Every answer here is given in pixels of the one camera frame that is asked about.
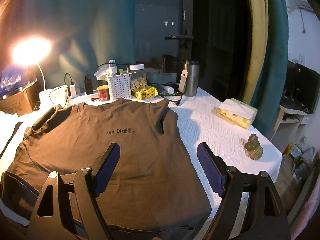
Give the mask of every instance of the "lamp light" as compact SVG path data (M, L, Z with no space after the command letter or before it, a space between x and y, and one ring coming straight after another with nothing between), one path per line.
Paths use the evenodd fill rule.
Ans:
M29 38L21 41L15 46L12 51L13 61L19 65L33 65L37 64L43 78L43 85L45 89L45 80L39 61L44 59L50 52L51 44L43 38Z

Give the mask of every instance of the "black cord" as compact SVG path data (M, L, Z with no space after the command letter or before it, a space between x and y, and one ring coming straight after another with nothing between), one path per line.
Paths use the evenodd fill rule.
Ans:
M174 82L168 82L167 84L161 84L161 83L149 83L149 84L150 84L150 85L161 85L161 86L177 85L177 84L174 83ZM173 94L163 94L163 95L160 95L160 94L159 94L159 96L161 96L162 98L167 99L167 100L169 100L170 102L173 102L173 103L175 103L177 106L179 106L180 103L181 103L181 100L182 100L183 93L181 93L180 91L178 91L178 92L175 92L175 93L173 93ZM167 97L167 96L172 96L172 97L173 97L173 96L181 96L181 97L180 97L179 100L171 100L171 99L165 98L165 97Z
M301 8L299 8L299 10L300 10L300 14L301 14L301 20L302 20L302 26L303 26L303 30L302 30L302 34L305 34L306 33L306 29L305 29L305 27L304 27L304 21L303 21L303 16L302 16L302 11L301 11Z
M89 72L89 71L98 69L98 68L100 68L101 66L106 65L106 64L123 65L123 66L133 65L133 64L120 64L120 63L109 63L109 62L103 63L103 64L97 66L96 68L89 69L89 70L85 73L85 78L84 78L84 79L88 79L87 75L88 75L88 72Z
M64 85L66 86L67 84L66 84L66 76L67 75L69 75L69 77L70 77L70 79L71 79L71 85L74 85L74 82L73 82L73 80L72 80L72 77L71 77L71 75L69 74L69 73L65 73L65 75L64 75Z
M51 99L50 95L51 95L51 93L52 93L52 92L54 92L54 91L58 90L59 88L63 88L63 87L65 87L65 86L59 86L59 87L56 87L55 89L51 90L51 91L50 91L50 93L49 93L50 101L51 101L51 103L52 103L54 106L56 106L56 105L52 102L52 99ZM68 90L67 100L66 100L66 102L64 103L64 106L63 106L63 107L65 107L65 106L66 106L66 104L67 104L67 102L68 102L68 98L69 98L69 97L70 97L70 93L69 93L69 90Z
M161 96L163 99L167 99L167 100L169 100L170 102L175 103L176 106L179 106L180 103L181 103L181 100L182 100L182 95L181 95L181 98L180 98L179 100L171 100L171 99L165 98L166 96L176 96L176 95L171 95L171 94L168 94L168 95L160 95L160 94L159 94L159 96Z

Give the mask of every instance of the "dark doorway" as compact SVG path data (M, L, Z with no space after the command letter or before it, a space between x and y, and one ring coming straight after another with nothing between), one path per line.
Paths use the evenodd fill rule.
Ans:
M241 99L251 53L248 0L193 0L193 36L199 87L220 101Z

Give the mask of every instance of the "white plastic basket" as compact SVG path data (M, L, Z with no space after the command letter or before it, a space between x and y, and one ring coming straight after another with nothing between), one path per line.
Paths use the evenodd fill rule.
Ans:
M110 99L131 98L130 73L108 77Z

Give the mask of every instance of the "black metal bracket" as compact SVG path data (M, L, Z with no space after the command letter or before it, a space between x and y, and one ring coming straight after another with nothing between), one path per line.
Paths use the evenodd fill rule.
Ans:
M250 192L249 202L240 235L233 239L291 239L284 207L266 171L258 175L242 173L227 166L206 143L198 146L197 154L212 190L222 197L204 240L229 238L243 192Z
M206 143L198 146L197 154L212 190L222 197L203 240L229 238L243 192L250 192L249 203L241 233L233 240L291 239L281 199L267 172L252 175L227 166ZM105 191L119 158L120 148L112 143L91 166L73 174L51 172L31 215L27 239L83 239L76 234L71 213L68 193L74 192L89 240L112 240L95 198Z
M104 192L120 158L120 148L112 143L102 157L76 173L50 173L32 212L27 239L82 239L76 235L69 192L76 193L84 229L89 240L112 240L95 198Z

